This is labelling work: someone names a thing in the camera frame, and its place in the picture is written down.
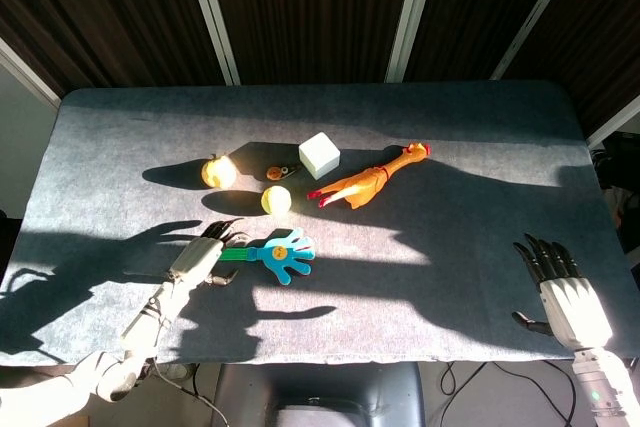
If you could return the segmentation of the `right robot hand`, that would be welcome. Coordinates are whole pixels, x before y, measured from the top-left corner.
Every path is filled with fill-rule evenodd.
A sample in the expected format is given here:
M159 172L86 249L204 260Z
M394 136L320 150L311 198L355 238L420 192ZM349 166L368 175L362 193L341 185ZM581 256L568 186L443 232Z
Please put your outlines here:
M527 243L514 249L536 287L546 319L536 321L519 311L513 320L524 329L555 338L570 351L603 348L613 336L602 303L568 249L526 233Z

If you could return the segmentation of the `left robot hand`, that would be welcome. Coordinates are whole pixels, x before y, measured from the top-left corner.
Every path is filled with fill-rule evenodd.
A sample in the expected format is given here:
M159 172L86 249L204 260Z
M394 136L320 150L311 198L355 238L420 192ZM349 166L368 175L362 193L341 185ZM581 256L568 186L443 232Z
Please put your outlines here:
M239 218L215 221L192 240L180 253L168 270L168 278L175 285L184 284L191 291L202 283L225 287L238 274L233 270L226 276L212 274L226 244L237 236L232 226Z

